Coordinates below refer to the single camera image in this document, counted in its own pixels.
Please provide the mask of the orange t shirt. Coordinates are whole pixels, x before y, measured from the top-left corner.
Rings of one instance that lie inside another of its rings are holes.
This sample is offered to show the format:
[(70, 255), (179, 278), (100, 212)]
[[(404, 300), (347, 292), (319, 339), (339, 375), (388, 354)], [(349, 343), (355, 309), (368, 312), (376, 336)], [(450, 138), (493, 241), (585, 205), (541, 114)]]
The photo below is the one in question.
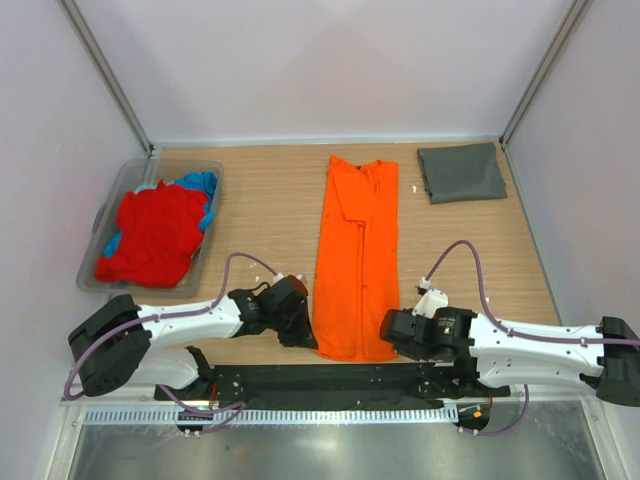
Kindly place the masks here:
[(313, 289), (316, 353), (334, 361), (395, 359), (380, 338), (399, 307), (398, 164), (329, 159)]

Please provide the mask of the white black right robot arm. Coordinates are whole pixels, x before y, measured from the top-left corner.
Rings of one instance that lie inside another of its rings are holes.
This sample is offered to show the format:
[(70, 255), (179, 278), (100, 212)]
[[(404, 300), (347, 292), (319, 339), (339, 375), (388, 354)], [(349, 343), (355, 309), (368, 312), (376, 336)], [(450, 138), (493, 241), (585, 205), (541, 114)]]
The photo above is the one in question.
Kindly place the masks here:
[(557, 327), (492, 320), (442, 307), (432, 317), (390, 310), (380, 337), (418, 371), (436, 394), (484, 396), (513, 385), (592, 390), (604, 402), (639, 404), (639, 337), (622, 319)]

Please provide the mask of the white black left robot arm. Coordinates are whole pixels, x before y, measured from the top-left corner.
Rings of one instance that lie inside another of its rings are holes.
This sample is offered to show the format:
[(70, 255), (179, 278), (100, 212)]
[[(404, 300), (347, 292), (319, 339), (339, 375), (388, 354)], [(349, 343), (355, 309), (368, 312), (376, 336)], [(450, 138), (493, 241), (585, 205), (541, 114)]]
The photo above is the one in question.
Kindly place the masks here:
[(284, 347), (315, 349), (304, 281), (278, 274), (273, 282), (234, 289), (219, 298), (172, 306), (138, 305), (119, 295), (68, 336), (80, 395), (100, 397), (128, 383), (164, 385), (192, 400), (212, 387), (211, 367), (193, 347), (202, 339), (276, 333)]

